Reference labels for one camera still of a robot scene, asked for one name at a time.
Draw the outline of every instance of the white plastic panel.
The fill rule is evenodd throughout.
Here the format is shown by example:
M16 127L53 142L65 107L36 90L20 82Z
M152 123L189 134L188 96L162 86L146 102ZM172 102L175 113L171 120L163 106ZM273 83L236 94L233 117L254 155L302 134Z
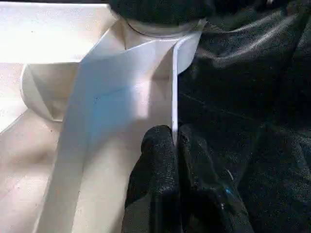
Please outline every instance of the white plastic panel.
M1 233L33 232L60 130L60 124L51 124L26 110L0 133Z
M0 63L0 133L27 109L19 92L22 70L23 64Z
M0 2L0 62L80 61L115 21L107 4Z
M102 38L81 62L38 233L120 232L142 137L155 125L172 126L172 80L190 65L200 35L198 29L101 57Z

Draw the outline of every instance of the black fabric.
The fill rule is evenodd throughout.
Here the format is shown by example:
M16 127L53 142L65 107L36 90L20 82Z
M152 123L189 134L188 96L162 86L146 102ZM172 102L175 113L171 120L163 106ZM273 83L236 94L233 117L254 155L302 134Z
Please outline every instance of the black fabric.
M144 136L129 180L123 233L252 233L230 173L190 126L179 133L179 153L166 126Z
M178 134L185 233L252 233L247 210L230 173L190 126Z
M143 138L129 179L122 232L181 232L178 160L167 126L151 128Z
M311 231L311 20L301 2L208 18L178 80L180 125L203 132L256 233Z
M266 10L286 0L109 0L112 9L124 18L154 24L178 25L213 15L233 14L253 6Z

